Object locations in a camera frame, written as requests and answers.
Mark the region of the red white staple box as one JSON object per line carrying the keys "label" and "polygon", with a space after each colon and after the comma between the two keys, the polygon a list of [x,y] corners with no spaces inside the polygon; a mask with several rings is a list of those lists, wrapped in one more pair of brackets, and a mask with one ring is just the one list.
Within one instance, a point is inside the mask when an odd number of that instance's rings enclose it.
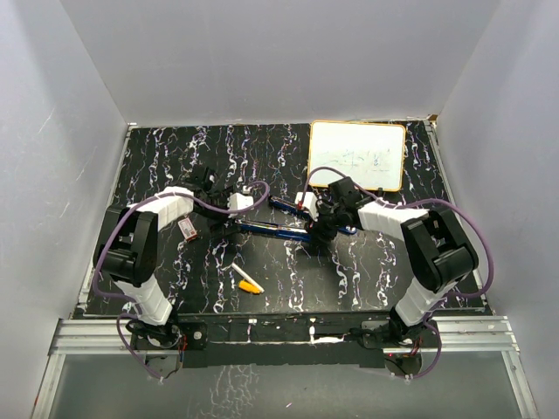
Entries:
{"label": "red white staple box", "polygon": [[187,242],[194,240],[198,237],[197,230],[188,217],[185,217],[184,219],[180,220],[178,222],[178,226],[183,234],[184,239]]}

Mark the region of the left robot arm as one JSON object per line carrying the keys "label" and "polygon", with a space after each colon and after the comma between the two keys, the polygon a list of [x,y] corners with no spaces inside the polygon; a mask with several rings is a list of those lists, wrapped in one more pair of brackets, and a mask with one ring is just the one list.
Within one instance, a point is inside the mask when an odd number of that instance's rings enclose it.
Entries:
{"label": "left robot arm", "polygon": [[218,188],[216,172],[200,168],[138,203],[112,204],[103,217],[93,254],[93,291],[127,301],[136,319],[151,326],[159,347],[173,347],[180,326],[171,321],[172,303],[155,275],[161,230],[194,213],[224,223],[253,205],[234,186]]}

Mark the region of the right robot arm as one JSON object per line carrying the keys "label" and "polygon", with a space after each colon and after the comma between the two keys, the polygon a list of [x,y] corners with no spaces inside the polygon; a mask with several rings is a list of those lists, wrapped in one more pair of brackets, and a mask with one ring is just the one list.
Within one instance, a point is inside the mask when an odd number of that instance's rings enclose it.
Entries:
{"label": "right robot arm", "polygon": [[478,255],[452,209],[409,209],[383,203],[348,176],[328,185],[328,198],[300,192],[295,203],[310,215],[311,242],[327,245],[340,228],[377,231],[402,241],[413,278],[390,309],[387,323],[370,333],[402,347],[417,340],[428,312],[479,265]]}

